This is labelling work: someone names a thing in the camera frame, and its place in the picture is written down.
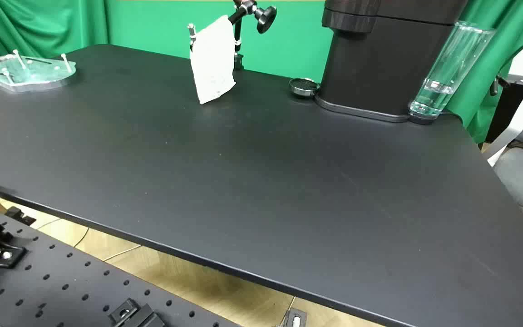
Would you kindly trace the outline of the black robot base pedestal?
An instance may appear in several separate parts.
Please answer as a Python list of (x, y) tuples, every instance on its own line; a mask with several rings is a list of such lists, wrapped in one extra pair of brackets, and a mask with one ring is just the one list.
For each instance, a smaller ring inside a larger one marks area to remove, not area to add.
[(323, 108), (383, 121), (408, 117), (468, 0), (325, 0), (332, 41), (317, 90)]

